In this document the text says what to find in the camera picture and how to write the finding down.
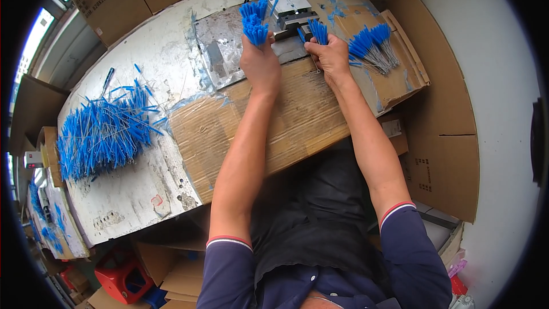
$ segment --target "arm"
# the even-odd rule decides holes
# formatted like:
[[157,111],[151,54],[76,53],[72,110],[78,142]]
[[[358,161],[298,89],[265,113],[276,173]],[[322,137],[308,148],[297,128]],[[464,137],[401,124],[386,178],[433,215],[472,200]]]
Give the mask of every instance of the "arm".
[[315,55],[317,65],[324,69],[326,82],[349,125],[356,160],[368,184],[381,226],[389,209],[411,201],[399,158],[351,75],[347,43],[328,34],[328,45],[306,43],[305,48]]
[[258,49],[242,37],[240,67],[252,91],[215,183],[210,239],[228,235],[251,245],[251,207],[263,182],[267,128],[282,77],[278,57],[271,49],[273,40],[269,42]]

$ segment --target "hand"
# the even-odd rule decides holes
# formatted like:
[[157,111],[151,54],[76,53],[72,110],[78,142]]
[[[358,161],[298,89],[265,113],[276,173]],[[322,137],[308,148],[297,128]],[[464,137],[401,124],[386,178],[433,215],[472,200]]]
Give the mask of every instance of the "hand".
[[319,45],[316,39],[305,42],[305,49],[312,54],[316,65],[324,70],[324,79],[332,88],[339,86],[342,81],[352,78],[349,68],[349,46],[333,34],[328,34],[328,45]]
[[274,99],[280,90],[282,67],[271,48],[275,42],[272,35],[272,31],[269,31],[265,43],[259,48],[251,44],[246,35],[242,35],[240,68],[250,81],[253,93]]

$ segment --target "black apron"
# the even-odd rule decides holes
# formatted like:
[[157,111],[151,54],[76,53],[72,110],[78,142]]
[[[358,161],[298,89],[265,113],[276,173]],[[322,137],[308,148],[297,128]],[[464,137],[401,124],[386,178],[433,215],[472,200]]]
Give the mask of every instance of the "black apron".
[[252,211],[255,288],[276,267],[303,264],[359,273],[393,297],[367,239],[364,190],[352,150],[321,152],[268,179]]

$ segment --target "wall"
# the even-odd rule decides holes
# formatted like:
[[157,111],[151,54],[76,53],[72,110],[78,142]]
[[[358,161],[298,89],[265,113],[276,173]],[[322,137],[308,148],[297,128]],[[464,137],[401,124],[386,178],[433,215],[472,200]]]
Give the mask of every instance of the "wall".
[[33,76],[66,88],[68,83],[78,82],[84,72],[105,52],[106,47],[86,24],[80,11],[75,10],[57,32],[33,70]]
[[539,189],[532,182],[530,120],[539,96],[534,59],[506,0],[422,0],[460,63],[480,154],[477,219],[466,224],[460,278],[477,308],[497,297],[520,260]]

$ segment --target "red and white sleeve trim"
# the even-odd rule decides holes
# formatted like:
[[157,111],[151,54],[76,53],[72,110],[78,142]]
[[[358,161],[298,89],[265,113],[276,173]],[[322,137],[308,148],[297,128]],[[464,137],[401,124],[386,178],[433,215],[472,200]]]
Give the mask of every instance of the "red and white sleeve trim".
[[243,245],[243,246],[246,246],[249,250],[251,250],[252,252],[254,251],[252,248],[251,248],[251,245],[250,243],[248,243],[246,240],[244,239],[241,239],[239,237],[231,237],[229,235],[219,235],[219,236],[216,236],[216,237],[212,237],[210,240],[208,240],[208,242],[206,243],[206,249],[208,249],[208,247],[214,243],[218,243],[218,242],[231,242],[231,243],[235,243],[235,244],[239,244],[239,245]]
[[381,224],[379,225],[379,231],[381,232],[381,229],[383,228],[383,223],[385,223],[385,221],[387,221],[389,216],[391,216],[397,210],[402,209],[402,208],[407,207],[407,206],[411,206],[414,209],[416,209],[415,204],[413,202],[401,202],[401,203],[398,203],[398,204],[394,205],[391,209],[387,210],[385,215],[383,215],[383,217],[381,218]]

